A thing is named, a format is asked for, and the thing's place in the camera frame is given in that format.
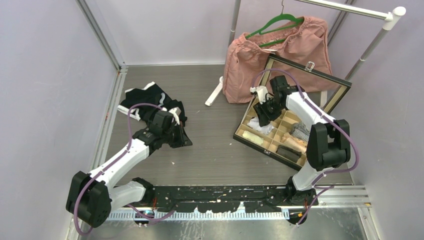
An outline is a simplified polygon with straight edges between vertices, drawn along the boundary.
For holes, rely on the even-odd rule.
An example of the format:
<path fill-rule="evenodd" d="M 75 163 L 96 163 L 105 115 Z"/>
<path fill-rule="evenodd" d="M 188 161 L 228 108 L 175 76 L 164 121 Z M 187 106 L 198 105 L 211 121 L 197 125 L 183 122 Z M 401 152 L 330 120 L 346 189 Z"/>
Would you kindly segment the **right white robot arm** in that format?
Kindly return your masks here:
<path fill-rule="evenodd" d="M 298 205 L 313 192 L 316 182 L 327 171 L 350 160 L 350 125 L 346 120 L 337 120 L 322 111 L 298 84 L 289 85 L 283 75 L 271 79 L 270 86 L 272 94 L 264 85 L 250 88 L 251 94 L 258 99 L 253 108 L 259 125 L 266 126 L 277 119 L 282 110 L 291 110 L 309 130 L 306 163 L 285 185 L 286 200 Z"/>

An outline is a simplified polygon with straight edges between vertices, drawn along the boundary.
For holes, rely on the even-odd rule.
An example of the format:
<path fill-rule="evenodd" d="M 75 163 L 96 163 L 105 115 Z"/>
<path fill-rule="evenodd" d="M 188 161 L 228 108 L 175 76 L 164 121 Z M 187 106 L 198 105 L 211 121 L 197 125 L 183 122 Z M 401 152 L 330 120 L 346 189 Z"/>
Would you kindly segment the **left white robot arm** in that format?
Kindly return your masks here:
<path fill-rule="evenodd" d="M 65 209 L 97 228 L 112 211 L 128 204 L 149 206 L 155 198 L 150 182 L 136 177 L 125 185 L 117 186 L 117 183 L 162 145 L 175 149 L 193 144 L 185 133 L 181 114 L 179 107 L 156 111 L 147 127 L 135 132 L 111 159 L 88 173 L 77 172 L 71 180 Z"/>

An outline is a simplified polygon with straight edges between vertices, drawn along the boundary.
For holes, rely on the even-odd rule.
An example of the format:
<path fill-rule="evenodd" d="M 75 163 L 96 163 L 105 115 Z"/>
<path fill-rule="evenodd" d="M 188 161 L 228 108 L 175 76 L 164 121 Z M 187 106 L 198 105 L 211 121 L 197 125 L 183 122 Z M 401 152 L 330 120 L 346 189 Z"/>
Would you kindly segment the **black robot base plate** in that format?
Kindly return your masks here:
<path fill-rule="evenodd" d="M 159 212 L 234 213 L 243 207 L 246 213 L 274 213 L 283 207 L 302 210 L 316 205 L 315 189 L 294 193 L 284 185 L 179 185 L 154 186 L 146 200 L 133 202 Z"/>

